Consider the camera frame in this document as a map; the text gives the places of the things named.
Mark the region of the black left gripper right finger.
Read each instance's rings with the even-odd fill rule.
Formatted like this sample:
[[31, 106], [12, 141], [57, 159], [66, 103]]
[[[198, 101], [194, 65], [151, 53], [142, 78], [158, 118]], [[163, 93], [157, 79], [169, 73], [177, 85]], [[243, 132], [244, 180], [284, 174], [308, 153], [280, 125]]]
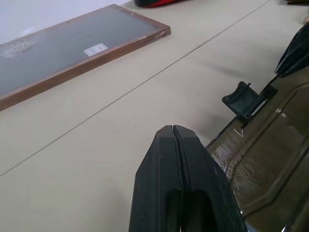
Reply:
[[196, 133], [173, 127], [184, 187], [183, 232], [246, 232], [228, 179]]

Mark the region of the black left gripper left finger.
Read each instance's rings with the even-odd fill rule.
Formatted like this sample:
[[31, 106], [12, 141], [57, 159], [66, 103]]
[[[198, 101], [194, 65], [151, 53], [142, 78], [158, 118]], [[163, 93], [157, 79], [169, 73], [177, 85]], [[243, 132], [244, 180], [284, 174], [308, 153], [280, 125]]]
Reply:
[[136, 172], [129, 231], [178, 232], [181, 201], [178, 144], [172, 127], [164, 126]]

